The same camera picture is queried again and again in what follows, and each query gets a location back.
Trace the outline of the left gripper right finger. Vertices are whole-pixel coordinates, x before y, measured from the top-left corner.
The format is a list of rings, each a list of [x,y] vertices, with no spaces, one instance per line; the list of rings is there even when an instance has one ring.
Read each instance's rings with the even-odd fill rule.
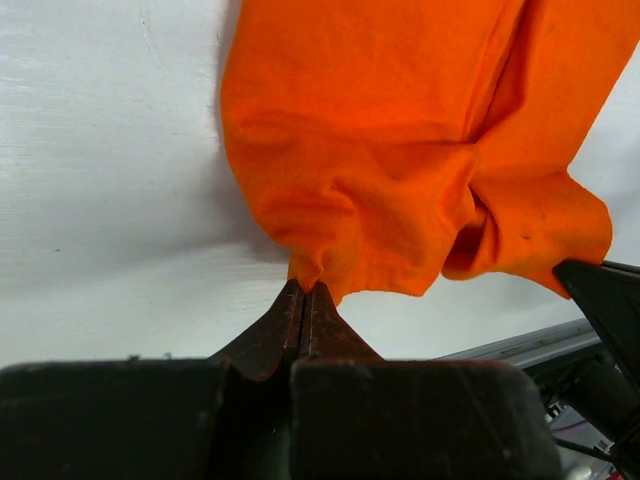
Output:
[[[559,479],[539,392],[502,362],[381,358],[324,284],[290,374],[295,479]]]

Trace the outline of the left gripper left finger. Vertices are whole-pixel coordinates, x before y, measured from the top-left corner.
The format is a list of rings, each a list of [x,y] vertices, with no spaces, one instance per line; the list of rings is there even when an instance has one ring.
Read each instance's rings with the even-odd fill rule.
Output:
[[[288,478],[288,377],[303,302],[286,283],[208,358],[3,368],[2,477]]]

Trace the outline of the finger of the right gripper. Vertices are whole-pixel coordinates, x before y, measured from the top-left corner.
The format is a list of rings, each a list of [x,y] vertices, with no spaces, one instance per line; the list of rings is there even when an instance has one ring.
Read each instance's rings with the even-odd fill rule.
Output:
[[[565,260],[555,278],[579,307],[634,392],[639,391],[639,268]]]

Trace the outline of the orange t-shirt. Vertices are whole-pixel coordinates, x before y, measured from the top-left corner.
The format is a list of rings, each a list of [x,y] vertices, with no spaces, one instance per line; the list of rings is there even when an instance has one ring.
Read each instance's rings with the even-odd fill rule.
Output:
[[[639,40],[635,1],[245,1],[224,146],[288,274],[335,300],[602,261],[569,165]]]

